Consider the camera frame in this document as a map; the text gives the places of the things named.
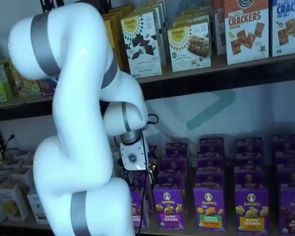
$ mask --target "yellow label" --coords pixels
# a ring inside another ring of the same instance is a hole
[[[137,28],[137,18],[136,17],[131,17],[128,19],[124,19],[123,21],[123,25],[124,28],[128,31],[128,32],[134,32]]]
[[[240,217],[239,224],[244,231],[262,231],[265,228],[265,219]]]
[[[185,35],[186,35],[185,28],[173,29],[171,31],[171,35],[172,35],[173,41],[179,43],[185,38]]]

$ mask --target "gray joint band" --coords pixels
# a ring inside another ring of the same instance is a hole
[[[87,222],[86,199],[86,191],[72,194],[71,223],[76,236],[91,236]]]
[[[48,38],[49,12],[34,16],[30,26],[30,39],[39,67],[48,76],[60,74]]]
[[[125,102],[121,103],[121,109],[122,109],[122,117],[123,117],[124,126],[126,127],[127,132],[130,132],[131,129],[130,129],[129,122],[128,122],[127,109],[126,109]]]
[[[110,83],[114,80],[115,76],[117,75],[118,65],[113,60],[108,71],[106,71],[103,82],[102,82],[102,89],[106,88]]]

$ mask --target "black cable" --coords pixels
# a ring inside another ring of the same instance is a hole
[[[145,173],[145,181],[143,185],[143,195],[142,195],[142,201],[141,201],[141,217],[140,217],[140,225],[139,225],[139,230],[138,230],[138,235],[141,235],[141,229],[142,229],[142,222],[143,222],[143,211],[144,211],[144,199],[145,199],[145,194],[146,194],[146,186],[147,186],[147,179],[148,179],[148,160],[147,160],[147,154],[146,154],[146,146],[144,143],[144,137],[143,137],[143,132],[141,131],[141,136],[142,136],[142,142],[143,142],[143,152],[144,152],[144,158],[146,162],[146,173]]]

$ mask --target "robotic arm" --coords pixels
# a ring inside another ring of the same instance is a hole
[[[131,150],[141,148],[148,114],[139,84],[113,60],[101,15],[75,3],[24,19],[11,30],[9,52],[28,80],[60,74],[53,99],[58,136],[39,145],[33,167],[55,235],[134,235],[129,188],[111,178],[107,133],[121,135],[128,148],[125,168],[144,170],[145,155],[133,158]],[[99,99],[112,102],[104,119]]]

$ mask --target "metal shelf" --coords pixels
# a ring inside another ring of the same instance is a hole
[[[146,100],[182,96],[199,92],[295,80],[295,54],[227,65],[226,55],[212,56],[212,66],[139,78]],[[108,103],[101,103],[104,111]],[[0,120],[46,116],[52,114],[52,96],[13,98],[0,103]]]

